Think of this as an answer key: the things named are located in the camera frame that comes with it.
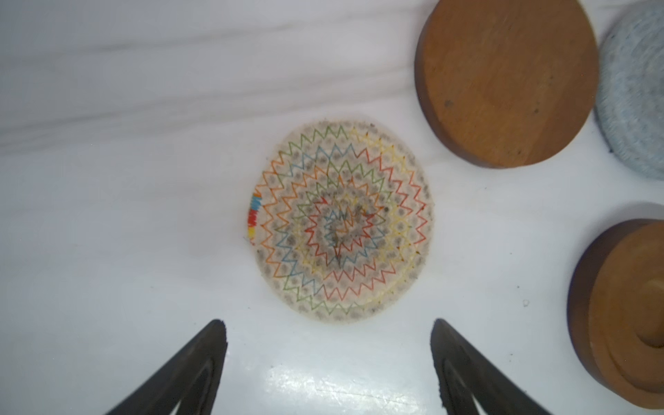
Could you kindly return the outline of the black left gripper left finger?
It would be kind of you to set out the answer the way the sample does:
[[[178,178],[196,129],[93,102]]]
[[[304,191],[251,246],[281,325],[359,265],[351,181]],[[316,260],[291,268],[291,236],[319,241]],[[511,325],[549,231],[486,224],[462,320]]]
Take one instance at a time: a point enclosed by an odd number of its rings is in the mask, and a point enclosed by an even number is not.
[[[227,349],[225,324],[211,321],[109,413],[212,413]]]

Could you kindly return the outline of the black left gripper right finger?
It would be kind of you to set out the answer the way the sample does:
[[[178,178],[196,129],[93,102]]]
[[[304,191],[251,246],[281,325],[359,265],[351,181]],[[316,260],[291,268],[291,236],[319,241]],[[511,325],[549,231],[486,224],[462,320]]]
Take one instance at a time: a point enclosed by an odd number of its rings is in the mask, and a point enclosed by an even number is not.
[[[444,319],[430,340],[439,392],[449,414],[547,414]]]

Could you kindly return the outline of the ridged brown wooden coaster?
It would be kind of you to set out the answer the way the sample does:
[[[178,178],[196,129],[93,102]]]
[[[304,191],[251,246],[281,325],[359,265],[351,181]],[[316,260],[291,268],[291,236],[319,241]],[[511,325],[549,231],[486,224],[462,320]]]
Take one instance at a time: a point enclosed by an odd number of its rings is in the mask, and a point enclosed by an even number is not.
[[[663,407],[663,222],[636,219],[601,233],[572,275],[567,324],[575,353],[630,403]]]

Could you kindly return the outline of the multicolour stitched round coaster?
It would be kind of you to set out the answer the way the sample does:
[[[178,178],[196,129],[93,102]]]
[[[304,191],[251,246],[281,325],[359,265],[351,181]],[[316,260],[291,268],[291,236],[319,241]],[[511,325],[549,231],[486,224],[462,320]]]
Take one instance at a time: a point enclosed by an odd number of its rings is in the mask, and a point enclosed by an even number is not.
[[[247,237],[287,306],[354,323],[418,280],[434,210],[425,171],[402,140],[366,120],[323,119],[275,147],[252,193]]]

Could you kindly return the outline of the round wooden coaster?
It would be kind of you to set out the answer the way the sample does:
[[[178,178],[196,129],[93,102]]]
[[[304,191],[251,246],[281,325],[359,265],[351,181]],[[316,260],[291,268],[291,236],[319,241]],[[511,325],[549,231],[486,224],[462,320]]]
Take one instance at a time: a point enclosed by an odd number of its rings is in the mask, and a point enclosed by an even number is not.
[[[494,169],[565,149],[594,107],[596,36],[577,1],[440,1],[414,62],[425,118],[454,154]]]

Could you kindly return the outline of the grey-blue woven round coaster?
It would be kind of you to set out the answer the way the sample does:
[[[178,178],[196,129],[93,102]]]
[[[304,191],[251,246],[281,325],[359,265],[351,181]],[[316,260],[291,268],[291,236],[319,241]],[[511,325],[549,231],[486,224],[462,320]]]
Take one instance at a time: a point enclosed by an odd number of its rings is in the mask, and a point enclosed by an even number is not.
[[[663,178],[663,3],[635,3],[600,48],[598,124],[614,155],[637,173]]]

